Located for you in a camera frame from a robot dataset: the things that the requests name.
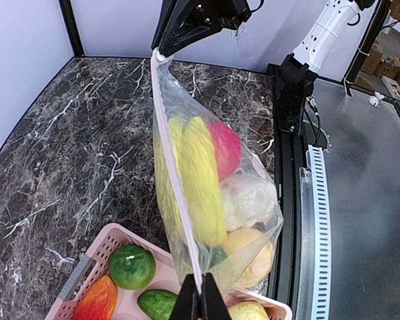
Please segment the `clear dotted zip top bag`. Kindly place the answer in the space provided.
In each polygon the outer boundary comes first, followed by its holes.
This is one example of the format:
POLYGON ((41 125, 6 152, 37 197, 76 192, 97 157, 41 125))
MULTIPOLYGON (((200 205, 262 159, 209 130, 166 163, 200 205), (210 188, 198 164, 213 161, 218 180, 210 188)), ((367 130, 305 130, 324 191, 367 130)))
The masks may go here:
POLYGON ((157 203, 178 277, 212 274, 220 292, 271 271, 283 215, 277 188, 234 131, 151 56, 157 203))

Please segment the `yellow toy banana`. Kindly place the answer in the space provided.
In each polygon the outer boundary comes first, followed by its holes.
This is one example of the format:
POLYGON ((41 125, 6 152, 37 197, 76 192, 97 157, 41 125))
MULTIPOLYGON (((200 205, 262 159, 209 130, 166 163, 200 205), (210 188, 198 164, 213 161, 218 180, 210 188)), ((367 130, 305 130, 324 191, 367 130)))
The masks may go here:
MULTIPOLYGON (((194 234, 208 247, 222 245, 227 238, 215 148, 211 134, 200 117, 188 124, 169 119, 169 130, 194 234)), ((184 237, 179 209, 173 194, 159 134, 154 137, 157 202, 165 225, 184 237)))

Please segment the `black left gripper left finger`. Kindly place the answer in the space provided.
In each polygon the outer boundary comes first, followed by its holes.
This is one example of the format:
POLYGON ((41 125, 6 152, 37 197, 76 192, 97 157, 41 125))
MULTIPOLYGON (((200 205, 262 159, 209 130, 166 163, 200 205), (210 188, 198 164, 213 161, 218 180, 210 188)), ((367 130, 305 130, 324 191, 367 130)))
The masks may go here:
POLYGON ((186 275, 177 300, 170 315, 170 320, 198 320, 199 292, 193 274, 186 275))

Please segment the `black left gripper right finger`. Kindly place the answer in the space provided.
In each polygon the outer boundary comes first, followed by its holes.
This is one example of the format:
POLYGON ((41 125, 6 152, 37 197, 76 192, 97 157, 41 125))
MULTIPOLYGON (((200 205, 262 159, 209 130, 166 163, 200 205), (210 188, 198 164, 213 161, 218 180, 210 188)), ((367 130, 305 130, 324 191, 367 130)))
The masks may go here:
POLYGON ((227 307, 211 273, 202 275, 198 319, 231 320, 227 307))

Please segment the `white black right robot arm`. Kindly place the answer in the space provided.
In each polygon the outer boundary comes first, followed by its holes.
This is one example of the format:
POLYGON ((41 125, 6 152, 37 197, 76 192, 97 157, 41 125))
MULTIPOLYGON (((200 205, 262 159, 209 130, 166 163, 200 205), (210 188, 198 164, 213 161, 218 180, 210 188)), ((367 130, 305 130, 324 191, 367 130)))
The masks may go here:
MULTIPOLYGON (((283 89, 277 103, 281 132, 300 136, 305 102, 312 97, 321 64, 343 28, 372 1, 327 1, 302 42, 278 68, 283 89)), ((235 30, 253 10, 246 1, 164 1, 151 48, 160 58, 220 32, 235 30)))

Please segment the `white toy cauliflower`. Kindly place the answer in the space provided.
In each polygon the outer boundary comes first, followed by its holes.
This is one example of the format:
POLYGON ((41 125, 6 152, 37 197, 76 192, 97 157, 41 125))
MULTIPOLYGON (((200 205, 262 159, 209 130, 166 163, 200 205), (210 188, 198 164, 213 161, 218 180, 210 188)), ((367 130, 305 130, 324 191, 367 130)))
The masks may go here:
POLYGON ((279 215, 273 182, 254 175, 233 175, 220 183, 226 228, 234 231, 266 223, 279 215))

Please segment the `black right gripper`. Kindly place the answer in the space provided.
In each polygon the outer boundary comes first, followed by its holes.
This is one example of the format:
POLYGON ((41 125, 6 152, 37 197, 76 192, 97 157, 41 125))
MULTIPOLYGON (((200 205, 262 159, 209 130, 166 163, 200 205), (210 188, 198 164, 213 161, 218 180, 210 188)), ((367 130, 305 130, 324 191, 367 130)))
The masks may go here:
POLYGON ((169 57, 223 28, 237 30, 249 18, 246 0, 164 0, 151 48, 169 57))

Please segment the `red toy apple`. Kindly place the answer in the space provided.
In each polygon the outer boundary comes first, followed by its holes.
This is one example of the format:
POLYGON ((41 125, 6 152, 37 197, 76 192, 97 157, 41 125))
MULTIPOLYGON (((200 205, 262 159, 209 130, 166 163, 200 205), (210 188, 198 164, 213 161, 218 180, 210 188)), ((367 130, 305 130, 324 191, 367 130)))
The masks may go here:
POLYGON ((215 159, 219 181, 230 177, 241 161, 241 142, 238 136, 224 123, 208 123, 215 148, 215 159))

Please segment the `green toy cucumber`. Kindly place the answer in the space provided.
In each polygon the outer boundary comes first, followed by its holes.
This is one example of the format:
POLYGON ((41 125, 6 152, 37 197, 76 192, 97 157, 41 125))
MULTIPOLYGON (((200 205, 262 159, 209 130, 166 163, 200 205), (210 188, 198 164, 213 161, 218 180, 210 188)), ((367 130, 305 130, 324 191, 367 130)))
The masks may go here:
POLYGON ((206 247, 201 250, 200 263, 204 271, 226 260, 227 254, 222 247, 206 247))

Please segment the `yellow toy cauliflower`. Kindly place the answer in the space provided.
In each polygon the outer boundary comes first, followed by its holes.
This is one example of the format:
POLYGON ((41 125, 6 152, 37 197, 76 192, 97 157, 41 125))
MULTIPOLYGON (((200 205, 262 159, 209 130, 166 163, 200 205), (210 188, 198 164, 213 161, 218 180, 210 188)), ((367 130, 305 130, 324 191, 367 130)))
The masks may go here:
POLYGON ((243 272, 234 286, 244 289, 258 285, 270 272, 274 257, 274 247, 265 235, 254 228, 239 228, 227 234, 222 249, 236 270, 243 272))

